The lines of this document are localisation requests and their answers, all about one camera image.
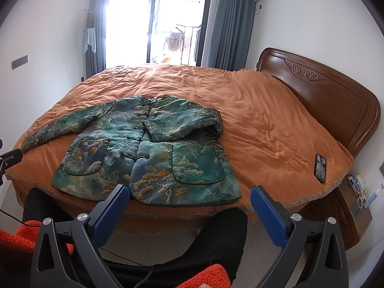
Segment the green landscape print padded jacket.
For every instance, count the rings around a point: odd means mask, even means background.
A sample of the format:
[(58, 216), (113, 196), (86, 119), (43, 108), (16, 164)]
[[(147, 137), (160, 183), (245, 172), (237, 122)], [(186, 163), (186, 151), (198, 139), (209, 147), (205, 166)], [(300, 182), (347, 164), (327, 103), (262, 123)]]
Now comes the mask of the green landscape print padded jacket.
[(100, 202), (117, 185), (148, 205), (232, 204), (241, 189), (219, 141), (218, 110), (181, 97), (127, 97), (69, 113), (25, 138), (26, 152), (76, 135), (51, 184)]

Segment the orange fluffy slipper left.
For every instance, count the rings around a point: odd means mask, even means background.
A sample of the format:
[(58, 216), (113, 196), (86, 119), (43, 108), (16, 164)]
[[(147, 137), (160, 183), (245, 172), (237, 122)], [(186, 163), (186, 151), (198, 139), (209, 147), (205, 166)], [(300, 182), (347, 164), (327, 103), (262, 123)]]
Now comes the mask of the orange fluffy slipper left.
[(42, 222), (30, 220), (22, 224), (15, 234), (1, 230), (1, 253), (32, 256), (41, 225)]

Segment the orange fluffy slipper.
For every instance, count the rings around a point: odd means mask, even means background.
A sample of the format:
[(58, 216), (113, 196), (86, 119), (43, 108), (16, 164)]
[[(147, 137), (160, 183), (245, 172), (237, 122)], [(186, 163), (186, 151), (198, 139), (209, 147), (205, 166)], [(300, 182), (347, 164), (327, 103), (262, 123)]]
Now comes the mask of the orange fluffy slipper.
[(1, 253), (32, 256), (41, 225), (42, 222), (30, 220), (22, 224), (15, 234), (1, 230)]
[(178, 288), (199, 287), (231, 288), (231, 283), (225, 269), (220, 264), (214, 264), (178, 286)]

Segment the wooden bedside table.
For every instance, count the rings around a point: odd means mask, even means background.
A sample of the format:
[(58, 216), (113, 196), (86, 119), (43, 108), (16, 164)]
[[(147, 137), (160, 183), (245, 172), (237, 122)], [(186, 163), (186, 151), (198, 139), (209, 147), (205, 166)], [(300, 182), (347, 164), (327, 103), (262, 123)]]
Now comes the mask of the wooden bedside table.
[(367, 231), (372, 215), (369, 209), (360, 209), (357, 195), (346, 176), (343, 182), (323, 198), (311, 201), (299, 214), (306, 220), (324, 221), (332, 216), (338, 222), (346, 250), (354, 247)]

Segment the black smartphone on bed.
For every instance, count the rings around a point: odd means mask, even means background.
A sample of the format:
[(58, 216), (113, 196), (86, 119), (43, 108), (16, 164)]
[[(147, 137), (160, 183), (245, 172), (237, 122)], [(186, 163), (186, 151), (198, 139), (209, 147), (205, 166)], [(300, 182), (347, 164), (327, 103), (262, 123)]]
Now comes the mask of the black smartphone on bed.
[(314, 177), (322, 184), (325, 183), (326, 159), (320, 154), (316, 154), (314, 163)]

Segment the black trousers of operator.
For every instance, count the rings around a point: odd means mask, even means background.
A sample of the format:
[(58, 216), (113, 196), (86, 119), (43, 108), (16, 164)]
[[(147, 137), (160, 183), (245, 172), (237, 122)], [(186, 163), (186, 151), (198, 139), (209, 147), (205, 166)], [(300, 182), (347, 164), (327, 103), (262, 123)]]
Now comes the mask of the black trousers of operator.
[[(30, 220), (42, 222), (47, 217), (59, 222), (71, 219), (54, 198), (37, 188), (30, 189), (24, 205), (24, 224)], [(126, 240), (116, 248), (119, 253), (132, 252), (141, 261), (150, 261), (150, 266), (110, 260), (106, 264), (123, 287), (178, 287), (214, 264), (220, 264), (233, 282), (246, 238), (247, 215), (241, 209), (230, 208), (210, 217), (184, 252), (181, 244), (186, 237), (181, 233), (139, 237), (133, 249)], [(29, 287), (32, 256), (1, 253), (1, 287)]]

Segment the orange fluffy slipper right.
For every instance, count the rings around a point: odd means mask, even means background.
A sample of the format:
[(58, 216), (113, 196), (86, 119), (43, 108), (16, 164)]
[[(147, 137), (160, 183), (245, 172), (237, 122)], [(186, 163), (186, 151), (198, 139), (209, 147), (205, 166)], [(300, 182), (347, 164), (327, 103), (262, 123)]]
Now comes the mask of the orange fluffy slipper right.
[(225, 269), (220, 264), (214, 264), (178, 286), (178, 288), (199, 287), (231, 288), (231, 283)]

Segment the left grey-blue curtain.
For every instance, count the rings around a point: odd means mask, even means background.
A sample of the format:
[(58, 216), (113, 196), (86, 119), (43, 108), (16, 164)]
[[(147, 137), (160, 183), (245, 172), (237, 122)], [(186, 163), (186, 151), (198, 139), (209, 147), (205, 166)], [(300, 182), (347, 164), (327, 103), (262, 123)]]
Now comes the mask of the left grey-blue curtain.
[(109, 0), (90, 0), (87, 10), (87, 28), (96, 29), (97, 51), (91, 49), (85, 53), (87, 78), (106, 69), (106, 8)]

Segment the grey-blue curtain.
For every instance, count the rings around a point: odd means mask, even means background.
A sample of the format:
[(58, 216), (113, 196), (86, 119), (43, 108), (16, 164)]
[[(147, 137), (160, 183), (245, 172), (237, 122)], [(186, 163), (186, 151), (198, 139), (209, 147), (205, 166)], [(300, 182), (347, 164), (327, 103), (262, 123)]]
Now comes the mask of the grey-blue curtain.
[(91, 49), (85, 53), (87, 78), (106, 69), (106, 8), (109, 0), (90, 0), (87, 10), (87, 28), (96, 29), (97, 51)]
[(245, 67), (256, 0), (218, 0), (207, 67), (237, 71)]

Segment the orange bed duvet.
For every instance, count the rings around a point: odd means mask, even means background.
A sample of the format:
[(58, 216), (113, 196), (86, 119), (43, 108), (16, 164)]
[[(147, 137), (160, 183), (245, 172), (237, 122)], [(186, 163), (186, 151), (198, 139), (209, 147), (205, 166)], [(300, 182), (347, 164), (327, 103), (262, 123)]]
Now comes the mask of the orange bed duvet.
[[(128, 216), (190, 220), (227, 207), (250, 211), (250, 191), (256, 185), (288, 209), (300, 209), (339, 186), (353, 165), (351, 153), (274, 77), (249, 69), (228, 72), (166, 64), (118, 66), (92, 76), (39, 117), (16, 147), (21, 149), (26, 137), (69, 113), (127, 97), (165, 95), (220, 112), (223, 132), (219, 141), (240, 184), (241, 197), (226, 205), (170, 207), (144, 204), (131, 195)], [(96, 205), (51, 184), (75, 138), (69, 133), (22, 151), (22, 162), (6, 172), (20, 202), (30, 189), (38, 188), (72, 212), (89, 211)], [(324, 184), (314, 177), (317, 153), (326, 159)]]

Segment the white cloth on coat rack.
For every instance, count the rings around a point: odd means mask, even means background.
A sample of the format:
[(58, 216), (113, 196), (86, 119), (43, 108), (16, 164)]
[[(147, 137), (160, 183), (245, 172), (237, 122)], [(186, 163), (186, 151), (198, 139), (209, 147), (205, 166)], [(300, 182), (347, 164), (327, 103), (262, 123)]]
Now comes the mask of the white cloth on coat rack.
[(96, 53), (96, 29), (94, 27), (90, 27), (85, 31), (84, 52), (86, 53), (89, 48), (91, 49), (92, 53)]

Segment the carved wooden headboard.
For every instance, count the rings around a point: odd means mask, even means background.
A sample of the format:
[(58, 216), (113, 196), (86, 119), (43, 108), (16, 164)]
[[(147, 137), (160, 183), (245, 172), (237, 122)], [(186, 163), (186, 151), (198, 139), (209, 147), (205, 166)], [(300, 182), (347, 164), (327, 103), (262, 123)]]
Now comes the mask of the carved wooden headboard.
[(378, 128), (381, 107), (377, 97), (329, 66), (281, 49), (265, 48), (256, 70), (283, 82), (353, 157)]

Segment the black framed glass balcony door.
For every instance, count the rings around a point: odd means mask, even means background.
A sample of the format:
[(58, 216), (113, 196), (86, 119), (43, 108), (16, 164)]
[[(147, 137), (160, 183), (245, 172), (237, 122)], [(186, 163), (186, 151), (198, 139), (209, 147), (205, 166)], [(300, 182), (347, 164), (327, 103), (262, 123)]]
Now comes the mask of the black framed glass balcony door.
[[(106, 66), (145, 63), (202, 66), (211, 0), (109, 0)], [(163, 48), (170, 32), (184, 33), (177, 51)]]

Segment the hanging laundry on balcony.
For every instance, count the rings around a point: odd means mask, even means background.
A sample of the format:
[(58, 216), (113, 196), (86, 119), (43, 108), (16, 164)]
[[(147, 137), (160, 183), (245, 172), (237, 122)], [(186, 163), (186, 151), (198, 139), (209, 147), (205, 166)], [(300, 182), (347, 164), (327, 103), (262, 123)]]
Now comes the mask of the hanging laundry on balcony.
[(181, 32), (170, 32), (165, 37), (163, 48), (167, 48), (169, 51), (179, 50), (184, 42), (185, 35)]

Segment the right grey-blue curtain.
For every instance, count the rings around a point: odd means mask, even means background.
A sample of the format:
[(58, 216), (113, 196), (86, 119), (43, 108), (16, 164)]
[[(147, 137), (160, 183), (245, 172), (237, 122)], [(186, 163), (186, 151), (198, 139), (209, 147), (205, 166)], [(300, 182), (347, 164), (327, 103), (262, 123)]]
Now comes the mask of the right grey-blue curtain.
[(207, 67), (237, 71), (245, 67), (256, 0), (218, 0)]

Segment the white corded telephone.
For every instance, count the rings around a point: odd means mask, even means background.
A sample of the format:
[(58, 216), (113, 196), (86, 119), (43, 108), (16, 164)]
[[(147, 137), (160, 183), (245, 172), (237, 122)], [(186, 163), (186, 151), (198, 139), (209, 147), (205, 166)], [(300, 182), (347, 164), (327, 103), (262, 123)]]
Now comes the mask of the white corded telephone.
[(366, 186), (363, 178), (358, 174), (352, 177), (354, 191), (357, 195), (357, 205), (360, 210), (365, 208)]

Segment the grey wall switch plate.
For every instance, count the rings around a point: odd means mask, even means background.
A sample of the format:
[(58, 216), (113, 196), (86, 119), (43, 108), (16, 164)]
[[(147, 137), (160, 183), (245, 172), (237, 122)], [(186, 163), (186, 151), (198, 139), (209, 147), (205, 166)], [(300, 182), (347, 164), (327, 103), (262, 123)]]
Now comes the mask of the grey wall switch plate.
[(15, 70), (15, 69), (19, 68), (20, 66), (27, 64), (28, 61), (29, 61), (29, 58), (27, 55), (20, 57), (19, 59), (13, 60), (11, 63), (12, 69)]

